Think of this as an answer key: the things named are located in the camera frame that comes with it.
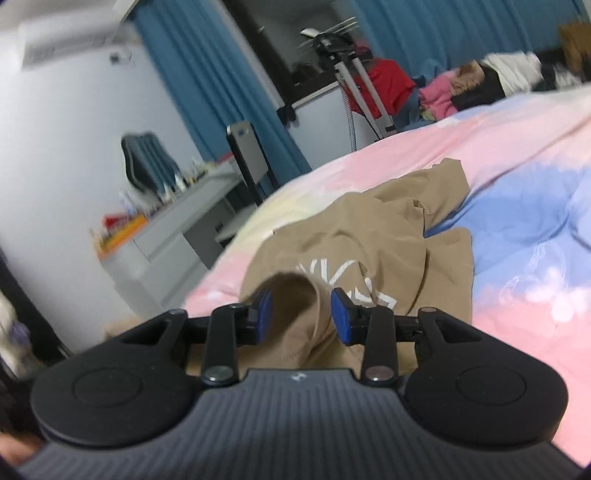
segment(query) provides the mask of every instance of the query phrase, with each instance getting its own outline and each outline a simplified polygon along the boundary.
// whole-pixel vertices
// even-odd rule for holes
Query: gray metal chair
[[[244,183],[248,187],[254,202],[240,210],[229,222],[225,223],[216,236],[216,241],[225,247],[244,226],[254,213],[263,198],[259,192],[259,182],[267,176],[275,190],[279,188],[275,174],[269,166],[267,156],[261,148],[252,124],[248,121],[230,125],[226,130],[226,138],[240,168]]]

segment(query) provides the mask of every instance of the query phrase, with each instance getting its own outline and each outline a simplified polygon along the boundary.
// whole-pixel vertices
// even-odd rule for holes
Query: pink clothing
[[[457,113],[456,107],[452,104],[451,78],[455,76],[453,70],[442,73],[425,88],[418,91],[418,98],[425,110],[431,111],[435,120],[443,120],[448,116]]]

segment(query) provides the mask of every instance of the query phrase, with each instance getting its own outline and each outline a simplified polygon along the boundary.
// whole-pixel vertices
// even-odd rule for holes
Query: metal pivot screw
[[[205,370],[203,376],[212,382],[225,382],[232,378],[234,370],[226,365],[216,365]]]
[[[374,365],[365,371],[365,376],[373,382],[384,382],[394,377],[394,370],[385,365]]]

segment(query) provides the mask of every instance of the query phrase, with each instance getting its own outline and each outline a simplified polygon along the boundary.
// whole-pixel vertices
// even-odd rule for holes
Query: red object
[[[374,67],[368,72],[368,75],[379,97],[382,99],[388,115],[396,115],[416,87],[412,78],[393,60],[378,59]],[[379,113],[378,106],[375,104],[363,80],[361,80],[359,75],[354,76],[353,79],[359,87],[365,103],[368,104],[371,114],[374,118],[379,118],[381,114]],[[349,96],[351,110],[363,115],[361,108],[357,105],[349,89],[345,88],[345,91]]]
[[[114,213],[113,215],[105,215],[103,217],[103,227],[111,230],[119,226],[122,222],[127,222],[129,217],[127,213]]]

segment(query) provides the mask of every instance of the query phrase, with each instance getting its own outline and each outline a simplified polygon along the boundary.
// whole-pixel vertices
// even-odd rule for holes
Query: tan shirt
[[[249,367],[361,368],[362,346],[345,347],[330,318],[330,292],[354,303],[386,305],[396,314],[436,306],[464,321],[472,311],[474,263],[470,232],[455,228],[425,239],[455,210],[469,186],[457,160],[346,193],[317,215],[267,239],[251,262],[241,301],[270,288],[274,311],[262,345],[239,350]],[[412,344],[399,344],[402,373],[412,371]]]

